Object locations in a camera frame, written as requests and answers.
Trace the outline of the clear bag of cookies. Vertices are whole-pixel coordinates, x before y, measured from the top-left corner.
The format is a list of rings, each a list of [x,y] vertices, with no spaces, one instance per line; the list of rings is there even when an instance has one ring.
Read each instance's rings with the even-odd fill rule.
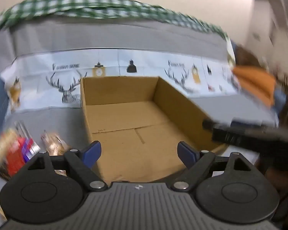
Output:
[[[70,149],[66,142],[55,132],[44,131],[41,139],[50,156],[63,155]]]

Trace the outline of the red square snack packet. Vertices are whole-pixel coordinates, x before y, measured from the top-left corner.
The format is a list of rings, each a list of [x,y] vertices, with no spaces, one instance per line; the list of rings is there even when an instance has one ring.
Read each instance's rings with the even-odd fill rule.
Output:
[[[18,137],[11,145],[7,156],[7,173],[10,177],[14,176],[24,165],[24,157],[22,147],[25,143],[25,138]]]

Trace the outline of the puffed rice cake pack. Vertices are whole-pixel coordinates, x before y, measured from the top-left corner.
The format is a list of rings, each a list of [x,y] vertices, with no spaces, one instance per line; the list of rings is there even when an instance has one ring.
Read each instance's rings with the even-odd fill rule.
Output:
[[[12,128],[9,128],[7,131],[0,135],[0,164],[6,158],[9,149],[17,140],[17,137],[17,132]]]

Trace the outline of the purple snack bar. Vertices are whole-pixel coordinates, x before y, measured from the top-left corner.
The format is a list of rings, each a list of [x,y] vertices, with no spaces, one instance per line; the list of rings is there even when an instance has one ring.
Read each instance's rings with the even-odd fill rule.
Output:
[[[28,162],[33,156],[40,151],[40,147],[32,138],[26,138],[22,146],[22,156],[24,162]]]

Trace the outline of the silver stick packet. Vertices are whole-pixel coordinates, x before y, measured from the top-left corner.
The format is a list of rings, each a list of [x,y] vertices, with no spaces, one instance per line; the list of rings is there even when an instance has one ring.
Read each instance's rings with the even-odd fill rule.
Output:
[[[26,126],[24,125],[24,122],[18,121],[18,122],[15,122],[14,125],[15,125],[15,129],[18,131],[21,137],[32,139],[32,136],[29,133]]]

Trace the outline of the orange cushion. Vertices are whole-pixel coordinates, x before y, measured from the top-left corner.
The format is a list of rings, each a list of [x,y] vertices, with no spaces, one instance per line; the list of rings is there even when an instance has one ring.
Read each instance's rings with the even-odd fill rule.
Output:
[[[243,90],[259,99],[268,108],[274,105],[276,80],[264,69],[252,66],[237,66],[233,68]]]

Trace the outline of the brown cardboard box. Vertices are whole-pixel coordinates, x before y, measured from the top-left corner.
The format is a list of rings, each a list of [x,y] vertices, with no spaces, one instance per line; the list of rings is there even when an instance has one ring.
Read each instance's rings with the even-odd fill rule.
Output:
[[[219,148],[202,128],[207,114],[159,77],[86,77],[80,87],[87,135],[101,143],[97,165],[106,183],[151,182],[181,171],[181,141],[198,151]]]

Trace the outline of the grey deer-print sofa cover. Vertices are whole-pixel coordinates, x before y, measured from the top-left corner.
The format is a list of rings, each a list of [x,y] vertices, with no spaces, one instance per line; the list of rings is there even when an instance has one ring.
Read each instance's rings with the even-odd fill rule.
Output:
[[[86,77],[159,77],[207,114],[278,126],[278,116],[241,89],[218,36],[158,22],[37,20],[0,30],[0,78],[9,97],[2,133],[22,121],[34,136],[55,131],[70,149],[90,141],[80,83]],[[102,180],[97,162],[91,170]],[[243,154],[217,156],[191,192],[170,188],[181,171],[151,182],[84,190],[64,154],[42,149],[3,186],[3,229],[245,229],[271,227],[279,195]]]

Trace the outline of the green checkered cloth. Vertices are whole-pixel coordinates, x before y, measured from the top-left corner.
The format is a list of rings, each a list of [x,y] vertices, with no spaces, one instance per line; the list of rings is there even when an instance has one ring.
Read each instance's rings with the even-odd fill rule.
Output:
[[[227,33],[217,25],[159,5],[134,0],[23,0],[0,13],[0,28],[9,28],[21,21],[46,16],[100,20],[148,19],[189,28],[196,32],[217,34],[224,40],[228,38]]]

